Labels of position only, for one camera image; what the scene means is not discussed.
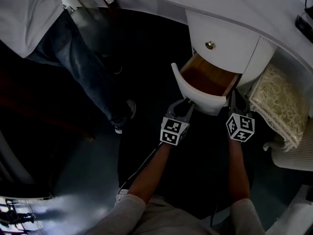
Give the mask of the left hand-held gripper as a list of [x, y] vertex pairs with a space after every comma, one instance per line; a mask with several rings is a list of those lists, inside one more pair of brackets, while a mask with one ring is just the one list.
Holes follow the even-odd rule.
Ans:
[[179, 116], [175, 113], [174, 108], [184, 102], [184, 100], [180, 99], [169, 106], [161, 124], [161, 142], [177, 146], [186, 136], [195, 105], [193, 102], [187, 102], [183, 108], [185, 116]]

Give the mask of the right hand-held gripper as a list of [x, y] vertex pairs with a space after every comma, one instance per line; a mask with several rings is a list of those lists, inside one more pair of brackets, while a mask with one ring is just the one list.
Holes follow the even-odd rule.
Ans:
[[249, 99], [233, 89], [229, 97], [229, 118], [226, 128], [230, 139], [246, 142], [255, 133], [255, 119], [252, 118]]

